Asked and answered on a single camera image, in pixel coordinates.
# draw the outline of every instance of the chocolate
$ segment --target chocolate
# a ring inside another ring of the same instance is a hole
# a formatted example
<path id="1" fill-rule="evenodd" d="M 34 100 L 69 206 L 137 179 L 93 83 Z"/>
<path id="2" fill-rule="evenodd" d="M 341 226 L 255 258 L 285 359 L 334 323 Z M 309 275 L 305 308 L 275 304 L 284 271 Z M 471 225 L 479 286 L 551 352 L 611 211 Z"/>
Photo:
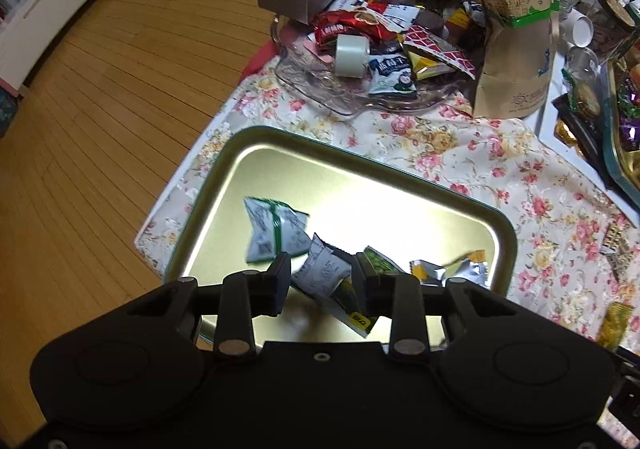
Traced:
<path id="1" fill-rule="evenodd" d="M 316 27 L 314 36 L 316 38 L 318 49 L 320 51 L 326 51 L 335 48 L 335 42 L 338 39 L 338 35 L 362 35 L 362 32 L 341 23 Z"/>
<path id="2" fill-rule="evenodd" d="M 640 148 L 640 118 L 620 117 L 620 144 L 625 151 Z"/>
<path id="3" fill-rule="evenodd" d="M 362 10 L 335 10 L 333 12 L 322 12 L 316 17 L 314 27 L 325 28 L 330 25 L 343 25 L 355 28 L 358 32 L 362 32 L 376 39 L 379 42 L 389 41 L 396 37 L 396 32 L 388 30 L 382 24 L 377 14 L 373 11 Z"/>

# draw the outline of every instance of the purple candy wrapper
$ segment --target purple candy wrapper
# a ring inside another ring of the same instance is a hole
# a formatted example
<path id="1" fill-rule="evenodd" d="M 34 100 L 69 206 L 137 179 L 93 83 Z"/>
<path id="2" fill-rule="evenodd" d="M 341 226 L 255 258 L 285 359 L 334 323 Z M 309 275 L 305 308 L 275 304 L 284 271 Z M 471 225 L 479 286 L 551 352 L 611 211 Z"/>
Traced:
<path id="1" fill-rule="evenodd" d="M 625 151 L 640 148 L 640 118 L 620 117 L 620 143 Z"/>

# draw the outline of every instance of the pink flower pattern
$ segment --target pink flower pattern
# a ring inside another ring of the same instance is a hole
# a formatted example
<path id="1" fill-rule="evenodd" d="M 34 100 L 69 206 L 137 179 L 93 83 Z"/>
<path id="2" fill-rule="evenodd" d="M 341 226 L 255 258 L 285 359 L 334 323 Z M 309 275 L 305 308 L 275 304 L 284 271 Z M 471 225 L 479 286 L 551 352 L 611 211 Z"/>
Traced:
<path id="1" fill-rule="evenodd" d="M 451 110 L 440 105 L 411 116 L 364 111 L 341 119 L 283 89 L 274 66 L 267 64 L 232 94 L 180 166 L 180 185 L 163 193 L 164 203 L 136 238 L 153 270 L 164 273 L 173 252 L 167 238 L 179 236 L 226 140 L 245 127 L 270 125 L 348 148 L 497 207 L 518 235 L 508 298 L 589 338 L 597 336 L 609 302 L 632 304 L 636 312 L 622 345 L 640 354 L 639 256 L 616 281 L 599 254 L 609 223 L 623 228 L 634 253 L 640 230 L 522 121 L 471 119 L 460 95 L 452 96 Z"/>
<path id="2" fill-rule="evenodd" d="M 455 191 L 456 193 L 463 194 L 464 196 L 469 196 L 469 189 L 467 189 L 462 184 L 451 184 L 449 189 Z"/>

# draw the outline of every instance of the gold candy wrapper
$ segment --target gold candy wrapper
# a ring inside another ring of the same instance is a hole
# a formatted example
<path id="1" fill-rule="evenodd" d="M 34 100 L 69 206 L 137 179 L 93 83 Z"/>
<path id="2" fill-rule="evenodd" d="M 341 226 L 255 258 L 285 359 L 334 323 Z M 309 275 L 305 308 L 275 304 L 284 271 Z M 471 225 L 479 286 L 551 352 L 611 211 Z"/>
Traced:
<path id="1" fill-rule="evenodd" d="M 450 277 L 462 277 L 487 288 L 488 266 L 485 251 L 473 251 L 441 267 L 423 259 L 409 263 L 411 273 L 422 285 L 444 286 Z"/>
<path id="2" fill-rule="evenodd" d="M 634 312 L 627 304 L 611 303 L 596 338 L 596 343 L 610 351 L 615 351 L 625 335 L 626 325 Z"/>
<path id="3" fill-rule="evenodd" d="M 440 61 L 434 61 L 428 57 L 422 57 L 417 53 L 407 51 L 409 60 L 411 61 L 411 70 L 415 75 L 416 80 L 429 79 L 437 75 L 448 74 L 455 72 L 455 69 L 448 64 Z"/>
<path id="4" fill-rule="evenodd" d="M 626 269 L 633 261 L 633 254 L 617 223 L 611 223 L 607 228 L 600 246 L 600 253 L 604 254 L 609 261 L 616 280 L 619 281 L 624 277 Z"/>
<path id="5" fill-rule="evenodd" d="M 412 275 L 415 275 L 422 285 L 442 285 L 441 280 L 445 273 L 444 267 L 434 265 L 423 259 L 417 259 L 409 262 L 409 268 Z"/>
<path id="6" fill-rule="evenodd" d="M 462 277 L 487 288 L 488 266 L 485 251 L 473 251 L 463 255 L 445 265 L 444 269 L 446 270 L 443 277 L 445 283 L 450 277 Z"/>

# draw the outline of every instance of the jar lid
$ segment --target jar lid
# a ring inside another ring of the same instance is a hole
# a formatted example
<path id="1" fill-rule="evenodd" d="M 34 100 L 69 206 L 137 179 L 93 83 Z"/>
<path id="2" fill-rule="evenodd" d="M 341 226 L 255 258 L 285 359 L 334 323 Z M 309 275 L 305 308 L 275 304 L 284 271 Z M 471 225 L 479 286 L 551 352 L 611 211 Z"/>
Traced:
<path id="1" fill-rule="evenodd" d="M 636 29 L 636 22 L 617 0 L 598 0 L 598 3 L 625 32 L 631 33 Z"/>

